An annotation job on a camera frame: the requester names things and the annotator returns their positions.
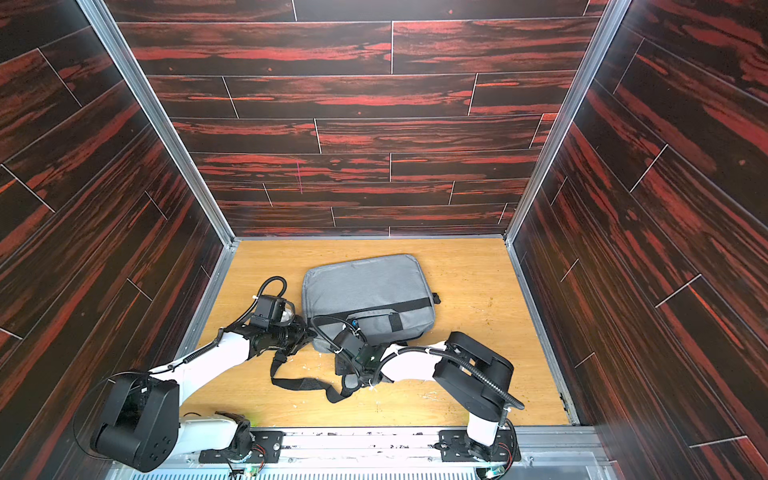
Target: wire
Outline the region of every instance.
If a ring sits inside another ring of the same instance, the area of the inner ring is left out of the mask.
[[[353,370],[353,372],[355,373],[355,375],[357,376],[357,381],[358,381],[358,383],[359,383],[359,381],[360,381],[360,376],[362,375],[362,373],[361,373],[361,372],[360,372],[360,370],[357,368],[357,365],[355,365],[355,362],[354,362],[354,361],[353,361],[353,360],[352,360],[352,359],[349,357],[349,355],[347,354],[347,352],[346,352],[346,351],[344,351],[344,349],[343,349],[343,348],[341,348],[340,346],[337,346],[337,345],[336,345],[336,344],[333,342],[333,340],[331,340],[331,338],[330,338],[330,337],[329,337],[329,336],[328,336],[328,335],[327,335],[325,332],[323,332],[323,331],[322,331],[320,328],[318,328],[318,327],[317,327],[317,325],[315,324],[315,319],[318,319],[318,318],[332,318],[332,319],[334,319],[334,320],[339,320],[339,319],[337,319],[337,318],[336,318],[336,317],[334,317],[334,316],[318,315],[318,316],[314,316],[314,317],[310,318],[310,326],[311,326],[311,327],[312,327],[312,328],[313,328],[313,329],[314,329],[314,330],[315,330],[315,331],[316,331],[316,332],[317,332],[317,333],[318,333],[318,334],[319,334],[319,335],[320,335],[320,336],[321,336],[321,337],[322,337],[322,338],[323,338],[325,341],[327,341],[327,342],[328,342],[328,344],[330,344],[330,345],[331,345],[331,347],[333,347],[334,349],[336,349],[336,351],[335,351],[334,353],[335,353],[337,356],[340,356],[342,359],[344,359],[344,361],[345,361],[345,362],[347,362],[347,363],[349,364],[349,366],[351,366],[351,367],[352,367],[352,370]],[[351,327],[351,325],[350,325],[348,322],[346,322],[345,320],[344,320],[344,321],[342,321],[341,323],[343,323],[343,324],[345,324],[345,325],[347,325],[347,326],[350,326],[350,327]]]
[[[78,441],[78,433],[77,433],[77,430],[74,427],[74,420],[75,420],[75,418],[78,415],[78,410],[80,409],[80,406],[83,404],[83,401],[90,394],[92,394],[99,386],[101,386],[102,383],[105,383],[105,382],[109,381],[110,379],[112,379],[112,378],[114,378],[116,376],[125,375],[127,373],[138,373],[138,372],[119,372],[119,373],[113,373],[112,375],[104,377],[103,379],[99,380],[98,382],[96,382],[96,385],[92,386],[85,393],[85,395],[83,395],[83,398],[80,399],[80,403],[78,403],[77,408],[74,409],[74,413],[72,413],[71,425],[72,425],[72,438],[74,439],[74,443],[78,446],[78,448],[80,449],[81,452],[83,452],[84,454],[86,454],[87,456],[89,456],[91,458],[95,458],[97,460],[112,460],[112,458],[109,458],[109,457],[98,457],[96,455],[91,455],[90,453],[86,452],[86,450],[83,448],[82,445],[80,445],[80,442]]]
[[[264,447],[259,445],[258,443],[253,444],[254,447],[259,449],[259,452],[261,452],[261,465],[259,465],[259,471],[256,472],[256,475],[259,475],[261,473],[261,469],[264,468],[264,463],[266,463],[266,451],[264,450]]]
[[[507,466],[504,467],[504,470],[507,471],[509,470],[509,467],[512,466],[512,452],[509,450],[509,447],[505,443],[499,443],[498,445],[506,450],[507,454],[509,455],[509,457],[507,457]]]
[[[288,289],[288,282],[286,281],[286,279],[282,278],[281,276],[277,276],[277,275],[276,276],[271,276],[270,278],[266,279],[266,281],[261,284],[261,288],[259,288],[259,293],[257,293],[256,296],[261,296],[261,294],[264,293],[264,289],[266,289],[266,286],[269,285],[270,283],[274,282],[275,280],[279,280],[280,282],[283,283],[283,289],[280,291],[280,293],[278,293],[275,296],[283,296],[283,294]]]
[[[333,341],[331,341],[331,340],[330,340],[330,338],[329,338],[328,336],[326,336],[326,335],[324,335],[323,333],[321,333],[321,332],[320,332],[320,329],[317,327],[317,325],[315,325],[315,324],[314,324],[314,320],[315,320],[315,319],[319,319],[319,318],[320,318],[320,319],[331,319],[331,320],[333,320],[334,322],[343,323],[344,325],[346,325],[347,327],[349,327],[349,330],[350,330],[350,331],[352,331],[352,334],[353,334],[354,336],[356,336],[356,337],[360,338],[360,339],[361,339],[361,340],[362,340],[364,343],[368,343],[368,339],[366,338],[366,335],[365,335],[365,333],[363,333],[363,332],[362,332],[362,330],[361,330],[359,327],[356,327],[356,326],[354,326],[354,325],[353,325],[353,324],[352,324],[352,323],[351,323],[349,320],[347,320],[347,319],[340,319],[340,318],[339,318],[339,317],[337,317],[337,316],[331,316],[331,315],[315,315],[315,316],[314,316],[314,317],[312,317],[312,319],[311,319],[311,320],[312,320],[312,322],[313,322],[313,328],[314,328],[315,330],[317,330],[317,331],[318,331],[318,333],[320,333],[320,335],[322,335],[322,336],[323,336],[323,338],[324,338],[324,339],[326,339],[326,341],[330,342],[332,345],[335,345],[335,344],[333,343]]]
[[[224,460],[227,461],[227,465],[229,465],[229,467],[230,467],[229,477],[234,480],[237,477],[237,474],[235,473],[235,469],[232,468],[232,464],[230,463],[230,460],[225,455],[222,455],[222,456],[224,457]]]
[[[406,346],[398,350],[396,353],[390,353],[387,357],[384,358],[384,360],[382,360],[378,368],[376,368],[376,371],[373,373],[371,382],[379,378],[379,375],[381,375],[381,372],[382,372],[382,367],[389,360],[392,360],[398,355],[401,355],[403,353],[408,353],[408,352],[419,352],[419,353],[427,353],[429,355],[434,355],[434,356],[441,356],[444,359],[448,359],[454,363],[457,363],[461,367],[469,371],[472,374],[472,376],[476,377],[478,380],[486,384],[490,389],[498,393],[499,396],[501,396],[507,403],[509,403],[510,405],[512,405],[518,410],[525,410],[525,404],[523,402],[516,399],[514,396],[510,395],[509,392],[506,392],[502,387],[496,385],[496,383],[493,380],[488,378],[486,374],[481,372],[480,369],[472,365],[468,360],[463,359],[462,357],[457,356],[453,353],[446,352],[445,350],[433,349],[426,346]]]

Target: dark wood wall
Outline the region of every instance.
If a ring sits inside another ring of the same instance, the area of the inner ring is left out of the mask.
[[[75,1],[0,18],[0,478],[99,478],[84,394],[172,359],[221,243]]]
[[[768,478],[767,15],[635,0],[515,239],[627,479]]]
[[[235,234],[502,233],[601,0],[107,0]]]

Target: metal base plate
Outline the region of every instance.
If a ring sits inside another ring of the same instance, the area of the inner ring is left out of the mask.
[[[251,435],[256,440],[256,444],[259,445],[266,452],[265,456],[257,448],[253,448],[250,458],[247,463],[277,463],[280,460],[280,452],[283,450],[283,433],[274,430],[250,430]],[[227,460],[221,454],[221,450],[203,450],[200,452],[200,463],[227,463]]]
[[[440,442],[435,444],[435,447],[440,450],[442,454],[442,461],[444,462],[478,462],[478,460],[471,456],[467,451],[467,447],[464,445],[464,437],[467,431],[464,430],[440,430],[439,437]],[[511,430],[498,430],[496,432],[496,443],[503,443],[514,452],[512,448],[512,432]],[[509,454],[501,447],[496,449],[496,452],[491,456],[490,462],[508,462]]]

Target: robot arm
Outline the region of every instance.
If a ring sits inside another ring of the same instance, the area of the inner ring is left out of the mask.
[[[273,280],[283,282],[283,291],[263,295]],[[149,372],[117,377],[91,448],[140,472],[155,469],[170,455],[209,449],[226,449],[235,455],[234,462],[247,459],[252,442],[247,419],[220,412],[179,419],[179,407],[222,372],[269,349],[291,356],[312,340],[304,320],[294,315],[293,304],[281,297],[284,292],[285,280],[267,280],[251,307],[220,329],[212,343]],[[445,342],[429,347],[369,346],[349,329],[333,340],[351,361],[366,359],[356,364],[363,384],[435,380],[469,411],[466,442],[478,458],[490,458],[496,430],[509,409],[523,408],[507,393],[511,363],[464,333],[453,332]]]

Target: light wood panel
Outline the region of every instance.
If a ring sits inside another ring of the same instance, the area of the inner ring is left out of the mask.
[[[501,239],[451,240],[266,240],[240,244],[200,339],[210,342],[220,326],[236,319],[269,276],[288,281],[285,297],[298,308],[301,283],[315,266],[410,253],[442,303],[435,327],[420,340],[427,345],[461,330],[502,354],[515,366],[510,392],[525,403],[516,425],[566,425],[558,391],[534,331],[515,272]],[[276,293],[277,284],[268,293]],[[246,415],[263,426],[465,425],[468,414],[435,382],[405,381],[361,389],[332,405],[325,392],[291,392],[272,386],[272,353],[218,376],[195,392],[181,413],[219,409]],[[310,376],[339,386],[333,355],[305,347],[278,372],[284,378]]]

